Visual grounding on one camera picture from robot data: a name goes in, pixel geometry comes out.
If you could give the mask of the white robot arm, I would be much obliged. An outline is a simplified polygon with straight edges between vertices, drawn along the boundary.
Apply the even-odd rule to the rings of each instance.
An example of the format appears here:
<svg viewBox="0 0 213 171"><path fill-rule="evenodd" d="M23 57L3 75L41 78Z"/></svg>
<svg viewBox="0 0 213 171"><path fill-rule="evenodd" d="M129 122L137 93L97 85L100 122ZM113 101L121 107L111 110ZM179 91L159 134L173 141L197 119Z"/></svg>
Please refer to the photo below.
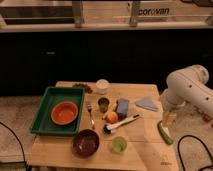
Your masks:
<svg viewBox="0 0 213 171"><path fill-rule="evenodd" d="M192 65L171 72L167 78L167 88L160 95L163 107L164 126L174 120L173 111L185 105L194 105L202 113L213 118L213 90L206 86L209 72L202 65Z"/></svg>

